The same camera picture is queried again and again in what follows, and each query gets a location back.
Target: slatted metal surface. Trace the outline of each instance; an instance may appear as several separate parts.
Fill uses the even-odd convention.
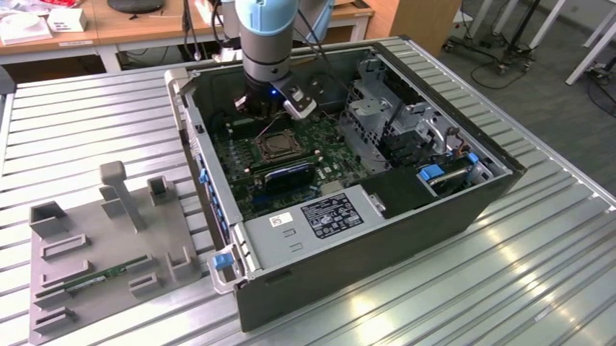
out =
[[[418,47],[383,44],[529,168],[507,195],[462,234],[255,332],[205,276],[48,345],[616,343],[613,198]],[[26,343],[28,206],[98,199],[100,163],[125,162],[130,190],[157,174],[176,182],[200,257],[212,250],[161,76],[24,84],[6,99],[0,345]]]

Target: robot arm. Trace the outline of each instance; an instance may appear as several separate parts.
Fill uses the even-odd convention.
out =
[[[324,37],[332,8],[334,0],[221,2],[225,35],[239,36],[243,52],[245,94],[235,102],[237,110],[267,119],[281,103],[291,117],[303,119],[316,108],[303,82],[290,72],[288,58],[294,37],[311,43]]]

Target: power supply label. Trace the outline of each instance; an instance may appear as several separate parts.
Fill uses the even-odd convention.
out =
[[[320,239],[363,223],[346,194],[319,200],[300,207],[315,236]]]

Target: white sticker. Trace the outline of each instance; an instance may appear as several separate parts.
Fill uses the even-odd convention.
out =
[[[275,215],[269,218],[269,223],[272,227],[276,227],[279,225],[284,225],[285,223],[292,221],[292,216],[291,213],[284,213],[280,215]]]
[[[88,41],[72,41],[72,42],[61,42],[57,43],[60,47],[70,47],[72,45],[90,45],[93,42],[90,40]]]

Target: cpu socket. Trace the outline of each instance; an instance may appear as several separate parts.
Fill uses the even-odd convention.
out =
[[[256,146],[260,156],[265,161],[288,159],[303,153],[291,130],[265,134],[261,138],[256,139]]]

